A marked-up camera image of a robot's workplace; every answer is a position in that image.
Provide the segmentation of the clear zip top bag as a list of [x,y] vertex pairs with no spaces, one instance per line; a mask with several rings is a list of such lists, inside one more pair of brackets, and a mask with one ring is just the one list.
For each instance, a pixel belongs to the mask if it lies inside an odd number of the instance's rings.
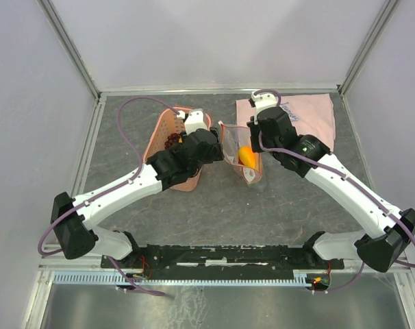
[[221,143],[224,160],[244,180],[245,184],[257,192],[267,185],[261,154],[251,147],[251,134],[248,127],[218,122],[221,128]]

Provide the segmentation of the orange toy fruit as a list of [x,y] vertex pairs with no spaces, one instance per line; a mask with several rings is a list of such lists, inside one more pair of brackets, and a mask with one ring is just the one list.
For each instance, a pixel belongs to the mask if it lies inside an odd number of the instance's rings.
[[239,148],[238,162],[245,167],[256,169],[257,160],[250,146],[245,145]]

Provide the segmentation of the watermelon slice toy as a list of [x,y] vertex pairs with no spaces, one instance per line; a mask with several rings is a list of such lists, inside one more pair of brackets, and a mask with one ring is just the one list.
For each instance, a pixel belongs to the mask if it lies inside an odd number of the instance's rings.
[[255,184],[260,180],[260,174],[255,169],[243,167],[242,174],[247,184]]

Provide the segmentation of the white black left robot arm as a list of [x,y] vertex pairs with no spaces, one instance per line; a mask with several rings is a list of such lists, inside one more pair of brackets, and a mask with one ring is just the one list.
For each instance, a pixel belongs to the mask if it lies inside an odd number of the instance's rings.
[[99,224],[140,199],[187,182],[203,165],[223,160],[216,128],[198,129],[181,137],[182,142],[153,154],[142,168],[101,188],[75,197],[66,192],[55,196],[51,224],[66,259],[96,252],[124,267],[138,263],[140,251],[132,235]]

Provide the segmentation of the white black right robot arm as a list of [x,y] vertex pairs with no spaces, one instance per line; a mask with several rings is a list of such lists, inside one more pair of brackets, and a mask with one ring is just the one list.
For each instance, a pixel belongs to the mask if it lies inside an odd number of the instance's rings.
[[415,210],[385,201],[357,179],[324,142],[299,135],[288,114],[279,106],[256,111],[247,123],[254,152],[267,151],[287,170],[321,188],[361,226],[357,232],[317,235],[306,247],[303,262],[318,268],[334,258],[359,258],[385,273],[408,245],[415,247]]

